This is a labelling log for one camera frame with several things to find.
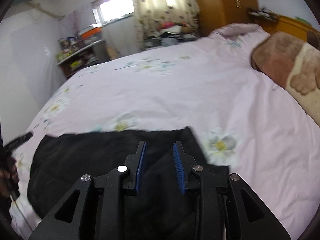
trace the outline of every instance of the wooden wardrobe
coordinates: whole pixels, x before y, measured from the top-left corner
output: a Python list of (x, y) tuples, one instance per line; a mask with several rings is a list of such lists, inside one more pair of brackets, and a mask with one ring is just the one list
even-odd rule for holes
[(257, 0), (197, 0), (200, 8), (199, 33), (208, 36), (230, 23), (249, 23), (246, 8), (258, 8)]

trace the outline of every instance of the bedroom wall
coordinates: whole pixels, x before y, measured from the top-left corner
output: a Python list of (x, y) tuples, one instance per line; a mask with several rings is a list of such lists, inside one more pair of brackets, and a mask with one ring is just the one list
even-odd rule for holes
[(260, 7), (265, 6), (278, 14), (303, 18), (320, 31), (319, 23), (304, 0), (258, 0), (258, 3)]
[[(35, 1), (58, 13), (52, 0)], [(12, 7), (0, 23), (0, 118), (4, 143), (25, 133), (65, 81), (54, 56), (59, 48), (58, 31), (56, 20), (26, 5)]]
[[(64, 15), (81, 7), (86, 7), (96, 0), (55, 0)], [(102, 28), (102, 36), (107, 45), (114, 47), (121, 56), (127, 56), (138, 52), (136, 35), (133, 28), (133, 17), (122, 19)]]

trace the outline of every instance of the black cloth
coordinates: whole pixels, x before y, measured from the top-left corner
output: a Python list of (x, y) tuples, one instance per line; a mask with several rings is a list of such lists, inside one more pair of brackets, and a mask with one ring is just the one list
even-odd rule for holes
[(3, 140), (1, 135), (1, 122), (0, 122), (0, 154), (2, 153), (2, 150), (3, 150)]
[(4, 217), (8, 220), (9, 224), (11, 224), (12, 218), (9, 213), (9, 209), (11, 207), (11, 198), (0, 197), (0, 211), (4, 215)]
[(28, 199), (43, 218), (83, 174), (93, 177), (123, 165), (139, 141), (147, 143), (141, 192), (125, 198), (128, 239), (192, 239), (195, 196), (182, 196), (173, 161), (173, 144), (213, 173), (228, 177), (228, 167), (208, 165), (190, 128), (175, 131), (132, 131), (45, 136), (30, 170)]

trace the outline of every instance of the bed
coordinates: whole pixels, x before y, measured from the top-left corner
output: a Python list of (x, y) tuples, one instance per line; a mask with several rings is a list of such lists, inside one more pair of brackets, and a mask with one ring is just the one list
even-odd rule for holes
[[(265, 202), (292, 240), (320, 203), (320, 129), (285, 90), (250, 66), (250, 52), (268, 34), (233, 24), (208, 37), (145, 51), (76, 73), (47, 102), (18, 148), (18, 206), (32, 228), (40, 219), (27, 200), (33, 154), (45, 134), (190, 126), (208, 162), (231, 165)], [(213, 137), (227, 149), (210, 154)], [(12, 226), (31, 231), (13, 204)]]

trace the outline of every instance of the metal screw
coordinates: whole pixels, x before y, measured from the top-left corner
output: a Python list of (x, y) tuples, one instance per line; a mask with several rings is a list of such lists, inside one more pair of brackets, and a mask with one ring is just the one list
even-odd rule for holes
[(195, 166), (193, 166), (193, 169), (194, 169), (196, 172), (203, 171), (203, 167), (200, 166), (200, 165), (195, 165)]
[(125, 172), (125, 171), (127, 171), (127, 169), (128, 169), (127, 166), (122, 165), (122, 166), (119, 166), (117, 170), (118, 170), (119, 172)]
[(84, 174), (84, 175), (81, 176), (81, 180), (82, 181), (87, 181), (89, 179), (90, 179), (90, 175), (89, 174)]
[(240, 179), (240, 176), (239, 176), (238, 174), (236, 174), (236, 173), (232, 173), (232, 174), (230, 175), (230, 178), (231, 178), (232, 180), (234, 180), (234, 181), (238, 181), (238, 180)]

